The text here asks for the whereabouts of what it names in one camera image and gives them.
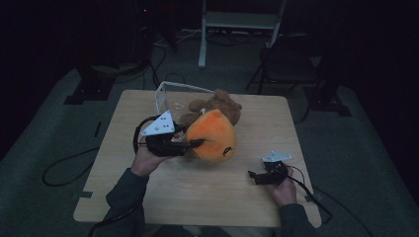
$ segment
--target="wooden table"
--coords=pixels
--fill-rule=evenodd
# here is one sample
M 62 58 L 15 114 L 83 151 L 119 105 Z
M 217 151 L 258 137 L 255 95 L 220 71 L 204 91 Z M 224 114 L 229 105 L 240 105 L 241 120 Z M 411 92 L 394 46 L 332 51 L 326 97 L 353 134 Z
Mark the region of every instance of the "wooden table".
M 171 92 L 171 96 L 184 98 L 185 93 Z M 163 162 L 151 174 L 147 186 L 143 203 L 147 223 L 280 226 L 278 209 L 266 188 L 254 185 L 247 173 L 265 173 L 261 158 L 272 150 L 293 156 L 287 163 L 302 170 L 312 191 L 287 100 L 276 96 L 231 97 L 243 106 L 235 127 L 237 147 L 233 157 L 218 164 L 185 157 Z M 74 212 L 77 221 L 104 218 L 109 209 L 105 195 L 132 163 L 134 129 L 150 116 L 155 116 L 154 92 L 123 92 L 84 188 L 84 192 L 93 194 L 79 199 Z M 298 172 L 293 176 L 302 180 Z M 297 201 L 304 206 L 312 225 L 318 227 L 318 208 L 304 196 L 303 189 L 297 187 Z

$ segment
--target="white tag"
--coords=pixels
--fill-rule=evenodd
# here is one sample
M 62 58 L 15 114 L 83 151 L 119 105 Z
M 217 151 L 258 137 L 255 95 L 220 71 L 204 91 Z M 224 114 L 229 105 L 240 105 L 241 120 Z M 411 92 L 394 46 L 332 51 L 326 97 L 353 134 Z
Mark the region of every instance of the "white tag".
M 293 157 L 290 154 L 286 154 L 286 153 L 278 152 L 278 151 L 271 151 L 271 153 L 267 155 L 267 157 L 262 158 L 262 160 L 264 162 L 278 162 L 278 161 L 290 160 L 291 158 Z
M 165 134 L 175 131 L 172 115 L 170 111 L 166 111 L 157 118 L 151 125 L 141 132 L 143 136 Z

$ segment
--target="black cable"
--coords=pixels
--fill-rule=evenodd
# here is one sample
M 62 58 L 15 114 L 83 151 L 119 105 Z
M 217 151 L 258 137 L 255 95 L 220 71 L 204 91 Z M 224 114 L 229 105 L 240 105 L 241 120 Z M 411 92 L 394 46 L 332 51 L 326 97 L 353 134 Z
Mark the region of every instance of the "black cable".
M 160 82 L 159 82 L 158 77 L 157 77 L 157 70 L 154 68 L 153 64 L 151 64 L 151 63 L 150 63 L 150 67 L 151 67 L 151 70 L 153 71 L 152 72 L 152 74 L 153 74 L 152 75 L 152 81 L 154 83 L 154 86 L 157 89 L 158 86 L 160 85 Z
M 67 182 L 64 182 L 64 183 L 60 183 L 60 184 L 53 184 L 53 183 L 50 183 L 50 182 L 48 182 L 47 180 L 46 180 L 46 174 L 48 173 L 48 171 L 52 168 L 52 167 L 54 167 L 55 165 L 57 165 L 57 164 L 59 164 L 59 163 L 61 163 L 61 162 L 63 162 L 63 161 L 66 161 L 66 160 L 69 160 L 69 159 L 73 159 L 73 158 L 76 158 L 76 157 L 78 157 L 78 156 L 81 156 L 81 155 L 84 155 L 84 154 L 87 154 L 87 153 L 89 153 L 89 152 L 92 152 L 92 151 L 96 151 L 96 150 L 99 150 L 99 147 L 96 147 L 96 148 L 92 148 L 92 149 L 89 149 L 89 150 L 86 150 L 86 151 L 83 151 L 83 152 L 80 152 L 80 153 L 78 153 L 78 154 L 75 154 L 75 155 L 71 155 L 71 156 L 68 156 L 68 157 L 64 157 L 64 158 L 62 158 L 62 159 L 59 159 L 59 160 L 57 160 L 57 161 L 55 161 L 55 162 L 53 162 L 52 164 L 50 164 L 48 167 L 46 167 L 46 169 L 43 171 L 43 174 L 42 174 L 42 182 L 46 185 L 46 186 L 50 186 L 50 187 L 61 187 L 61 186 L 66 186 L 66 185 L 69 185 L 69 184 L 71 184 L 71 183 L 73 183 L 74 181 L 76 181 L 77 179 L 79 179 L 82 175 L 84 175 L 92 166 L 93 166 L 93 163 L 94 163 L 94 161 L 93 162 L 91 162 L 79 175 L 77 175 L 75 178 L 73 178 L 72 180 L 70 180 L 70 181 L 67 181 Z
M 299 169 L 299 168 L 297 168 L 297 167 L 294 167 L 294 166 L 287 166 L 287 167 L 291 167 L 291 168 L 293 168 L 293 169 L 296 169 L 296 170 L 298 170 L 300 173 L 301 173 L 301 175 L 302 175 L 302 179 L 304 180 L 304 174 L 302 173 L 302 171 Z M 292 177 L 289 177 L 289 178 L 291 178 L 293 181 L 295 181 L 295 182 L 297 182 L 300 186 L 301 186 L 301 184 L 300 184 L 300 182 L 298 181 L 298 180 L 296 180 L 296 179 L 294 179 L 294 178 L 292 178 Z M 342 208 L 344 208 L 350 215 L 352 215 L 352 217 L 354 217 L 354 219 L 356 219 L 362 226 L 363 226 L 363 228 L 368 232 L 368 234 L 369 234 L 369 236 L 371 236 L 371 237 L 373 237 L 373 233 L 370 231 L 370 229 L 367 227 L 367 225 L 357 216 L 357 215 L 355 215 L 347 206 L 345 206 L 341 201 L 339 201 L 337 198 L 335 198 L 335 197 L 333 197 L 332 195 L 330 195 L 330 194 L 328 194 L 328 193 L 326 193 L 325 191 L 323 191 L 323 190 L 321 190 L 320 188 L 318 188 L 318 187 L 316 187 L 316 186 L 314 186 L 314 185 L 311 185 L 315 190 L 318 190 L 319 192 L 321 192 L 321 193 L 323 193 L 324 195 L 326 195 L 326 196 L 328 196 L 329 198 L 331 198 L 332 200 L 334 200 L 337 204 L 339 204 Z M 307 190 L 306 188 L 304 188 L 304 187 L 302 187 L 304 190 L 305 190 L 305 192 L 307 193 L 307 194 L 309 194 L 309 196 L 310 196 L 310 198 L 312 198 L 313 200 L 316 200 L 313 196 L 312 196 L 312 194 L 309 192 L 309 190 Z
M 132 33 L 132 47 L 131 47 L 131 52 L 130 52 L 130 58 L 133 58 L 133 54 L 135 52 L 135 46 L 136 46 L 136 28 L 137 28 L 137 23 L 140 22 L 140 13 L 139 13 L 139 9 L 138 9 L 138 2 L 136 0 L 132 0 L 132 27 L 133 27 L 133 33 Z
M 155 47 L 159 48 L 160 50 L 163 51 L 163 57 L 160 59 L 160 62 L 157 64 L 156 66 L 156 70 L 160 67 L 161 63 L 163 63 L 164 59 L 166 59 L 166 49 L 164 49 L 163 47 L 159 46 L 159 45 L 155 45 Z
M 231 36 L 230 34 L 220 34 L 220 35 L 223 36 L 223 37 L 226 37 L 229 40 L 229 42 L 228 43 L 223 43 L 223 42 L 218 42 L 218 41 L 215 41 L 215 40 L 211 40 L 209 38 L 207 38 L 207 42 L 211 43 L 211 44 L 218 45 L 218 46 L 239 46 L 239 45 L 246 44 L 246 43 L 253 43 L 253 42 L 258 40 L 257 38 L 249 36 L 245 41 L 238 41 L 236 39 L 236 37 Z
M 138 75 L 135 75 L 135 76 L 133 76 L 132 78 L 129 78 L 129 79 L 126 79 L 125 81 L 123 81 L 123 80 L 117 80 L 116 82 L 115 82 L 115 84 L 123 84 L 123 83 L 127 83 L 127 82 L 130 82 L 130 81 L 133 81 L 133 80 L 135 80 L 136 78 L 139 78 L 140 76 L 142 76 L 142 78 L 144 79 L 144 75 L 145 75 L 145 73 L 147 72 L 147 69 L 145 69 L 144 71 L 142 71 L 142 73 L 140 73 L 140 74 L 138 74 Z
M 145 74 L 142 75 L 142 90 L 145 90 Z
M 132 147 L 133 150 L 136 154 L 136 152 L 138 151 L 138 147 L 140 144 L 143 144 L 141 142 L 138 141 L 139 138 L 139 133 L 141 132 L 141 128 L 145 125 L 146 122 L 152 121 L 152 120 L 156 120 L 158 119 L 160 116 L 154 116 L 154 117 L 150 117 L 147 118 L 145 120 L 143 120 L 138 127 L 135 128 L 135 132 L 133 133 L 133 138 L 132 138 Z
M 181 78 L 182 78 L 182 83 L 183 83 L 183 84 L 186 84 L 185 77 L 184 77 L 183 75 L 181 75 L 181 74 L 177 74 L 177 73 L 174 73 L 174 72 L 167 73 L 167 74 L 166 74 L 166 77 L 164 78 L 164 81 L 167 81 L 167 78 L 168 78 L 169 76 L 171 76 L 171 75 L 181 77 Z
M 112 218 L 109 218 L 109 219 L 102 220 L 101 222 L 98 222 L 98 223 L 94 224 L 89 229 L 88 237 L 93 237 L 97 229 L 99 229 L 103 226 L 106 226 L 106 225 L 113 224 L 115 222 L 118 222 L 118 221 L 128 217 L 130 214 L 132 214 L 134 211 L 136 211 L 140 207 L 140 205 L 142 204 L 142 197 L 138 201 L 136 201 L 135 204 L 125 213 L 123 213 L 121 215 L 118 215 L 118 216 L 115 216 L 115 217 L 112 217 Z
M 293 169 L 295 169 L 295 170 L 298 170 L 299 171 L 299 173 L 301 174 L 301 176 L 302 176 L 302 183 L 303 184 L 305 184 L 305 177 L 304 177 L 304 174 L 302 173 L 302 170 L 301 169 L 299 169 L 299 168 L 297 168 L 297 167 L 295 167 L 295 166 L 287 166 L 287 167 L 290 167 L 290 168 L 293 168 Z
M 355 215 L 346 205 L 344 205 L 341 201 L 339 201 L 337 198 L 333 197 L 332 195 L 326 193 L 325 191 L 321 190 L 318 187 L 312 186 L 315 190 L 318 190 L 319 192 L 323 193 L 324 195 L 328 196 L 332 200 L 334 200 L 337 204 L 339 204 L 342 208 L 344 208 L 354 219 L 356 219 L 363 228 L 368 232 L 369 236 L 373 237 L 373 233 L 370 231 L 370 229 L 367 227 L 367 225 L 357 216 Z
M 320 203 L 320 201 L 318 201 L 314 195 L 311 193 L 311 191 L 307 188 L 307 186 L 305 184 L 303 184 L 302 182 L 296 180 L 295 178 L 288 176 L 289 179 L 293 180 L 294 182 L 296 182 L 300 187 L 302 187 L 305 192 L 307 193 L 307 195 L 311 198 L 311 200 L 318 206 L 320 207 L 322 210 L 324 210 L 329 217 L 322 221 L 323 224 L 327 224 L 332 218 L 333 218 L 333 213 L 330 212 L 322 203 Z

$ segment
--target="gray carpet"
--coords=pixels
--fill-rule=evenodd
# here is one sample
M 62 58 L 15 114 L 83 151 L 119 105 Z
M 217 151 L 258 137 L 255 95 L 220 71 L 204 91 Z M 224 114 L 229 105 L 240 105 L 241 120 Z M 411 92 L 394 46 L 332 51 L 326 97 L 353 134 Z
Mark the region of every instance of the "gray carpet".
M 206 69 L 198 68 L 198 40 L 180 42 L 178 53 L 164 47 L 167 56 L 158 69 L 159 80 L 185 80 L 211 90 L 220 88 L 230 93 L 255 94 L 256 86 L 249 91 L 244 87 L 257 67 L 258 50 L 265 41 L 267 39 L 258 39 L 234 47 L 209 44 Z M 163 51 L 156 48 L 153 55 L 156 65 L 163 58 Z M 42 184 L 42 172 L 60 158 L 100 146 L 123 90 L 141 90 L 143 82 L 145 89 L 155 88 L 147 70 L 144 77 L 119 77 L 106 102 L 64 106 L 63 102 L 73 93 L 79 80 L 76 71 L 71 71 L 56 84 L 2 160 L 1 236 L 87 236 L 92 223 L 79 223 L 72 218 L 87 174 L 68 186 L 51 188 Z M 294 119 L 302 116 L 306 100 L 301 86 L 289 91 L 287 86 L 269 85 L 263 94 L 286 96 Z M 374 236 L 419 236 L 418 206 L 400 180 L 356 94 L 342 87 L 338 95 L 352 117 L 311 112 L 304 123 L 295 125 L 311 182 L 347 206 Z M 96 132 L 98 122 L 102 126 Z M 47 177 L 51 182 L 67 181 L 95 156 L 96 152 L 91 152 L 65 162 Z M 323 197 L 323 204 L 333 212 L 334 218 L 319 228 L 321 236 L 368 236 L 341 205 L 327 195 Z M 324 212 L 321 214 L 324 219 L 327 217 Z M 204 235 L 225 236 L 225 233 L 211 227 L 205 229 Z M 166 226 L 159 236 L 187 234 L 179 226 Z

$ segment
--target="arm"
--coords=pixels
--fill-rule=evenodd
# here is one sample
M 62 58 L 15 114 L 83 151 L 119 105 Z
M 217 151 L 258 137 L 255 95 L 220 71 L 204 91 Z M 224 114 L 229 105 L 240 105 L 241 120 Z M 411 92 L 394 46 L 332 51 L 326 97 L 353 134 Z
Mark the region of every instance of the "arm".
M 302 205 L 296 203 L 295 184 L 291 179 L 285 179 L 279 186 L 269 185 L 275 203 L 280 208 L 283 237 L 316 237 L 317 230 L 308 221 Z
M 144 199 L 149 175 L 160 163 L 171 157 L 157 157 L 147 150 L 145 145 L 139 146 L 130 169 L 126 169 L 114 188 L 107 194 L 106 200 L 111 207 L 104 219 L 114 218 L 129 211 L 136 203 L 139 207 L 126 218 L 111 225 L 101 227 L 98 237 L 135 236 L 144 230 Z

